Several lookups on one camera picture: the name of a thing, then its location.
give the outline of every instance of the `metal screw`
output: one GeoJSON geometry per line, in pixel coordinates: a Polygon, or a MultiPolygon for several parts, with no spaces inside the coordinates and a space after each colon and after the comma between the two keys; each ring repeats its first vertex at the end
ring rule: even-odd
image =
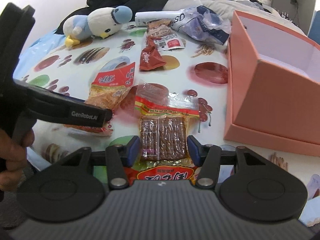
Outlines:
{"type": "Polygon", "coordinates": [[[211,186],[213,184],[213,180],[210,178],[201,178],[198,180],[198,184],[204,187],[211,186]]]}
{"type": "Polygon", "coordinates": [[[111,184],[116,187],[121,187],[121,186],[125,185],[126,183],[127,183],[127,181],[123,178],[114,178],[111,180],[111,184]]]}

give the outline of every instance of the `yellow plush foot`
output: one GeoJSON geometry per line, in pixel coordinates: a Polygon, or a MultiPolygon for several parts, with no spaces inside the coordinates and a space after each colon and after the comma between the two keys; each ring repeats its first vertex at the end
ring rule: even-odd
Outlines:
{"type": "Polygon", "coordinates": [[[69,35],[69,36],[66,38],[64,44],[66,45],[67,48],[69,48],[69,47],[71,47],[71,46],[80,44],[80,41],[71,38],[71,36],[69,35]]]}

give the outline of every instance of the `plush toy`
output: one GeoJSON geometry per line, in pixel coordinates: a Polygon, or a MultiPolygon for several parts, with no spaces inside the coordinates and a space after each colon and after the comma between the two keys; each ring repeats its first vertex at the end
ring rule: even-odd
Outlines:
{"type": "Polygon", "coordinates": [[[122,24],[130,22],[131,18],[131,9],[122,5],[96,9],[88,16],[74,15],[63,24],[63,32],[67,36],[65,45],[78,45],[91,36],[104,39],[119,31],[122,24]]]}

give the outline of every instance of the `pink box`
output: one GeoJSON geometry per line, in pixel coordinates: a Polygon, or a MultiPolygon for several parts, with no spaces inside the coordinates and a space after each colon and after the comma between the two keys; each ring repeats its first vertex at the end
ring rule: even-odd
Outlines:
{"type": "Polygon", "coordinates": [[[224,138],[320,156],[320,46],[235,11],[224,138]]]}

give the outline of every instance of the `wall socket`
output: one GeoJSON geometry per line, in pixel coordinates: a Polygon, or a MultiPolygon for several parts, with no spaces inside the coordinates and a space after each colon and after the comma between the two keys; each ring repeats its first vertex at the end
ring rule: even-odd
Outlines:
{"type": "Polygon", "coordinates": [[[298,3],[298,1],[297,0],[291,0],[290,3],[293,4],[293,5],[296,5],[298,3]]]}

